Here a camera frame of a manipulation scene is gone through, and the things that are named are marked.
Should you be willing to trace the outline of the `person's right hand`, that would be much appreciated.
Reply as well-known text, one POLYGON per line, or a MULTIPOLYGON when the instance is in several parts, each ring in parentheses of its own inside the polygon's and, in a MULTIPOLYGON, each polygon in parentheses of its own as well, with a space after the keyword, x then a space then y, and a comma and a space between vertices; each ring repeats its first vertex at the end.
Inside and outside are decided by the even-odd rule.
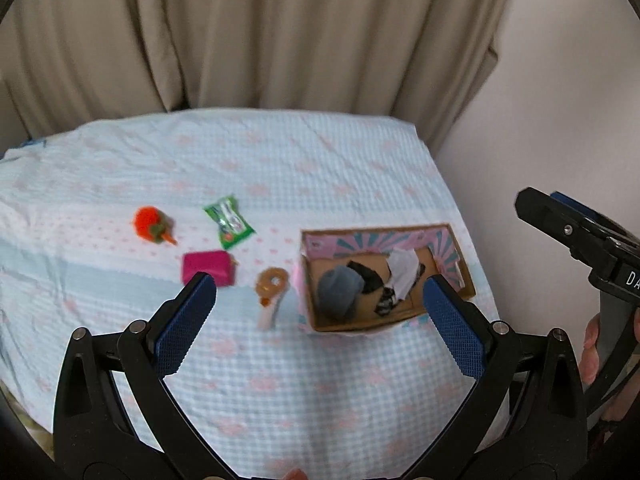
MULTIPOLYGON (((596 314, 587 324, 584 346, 579 362, 579 374, 582 382, 590 386, 600 370, 600 358, 596 347, 600 335, 600 315, 596 314)), ((603 412, 605 422, 620 422, 627 414, 639 394, 639 372, 635 372, 623 389, 614 396, 603 412)))

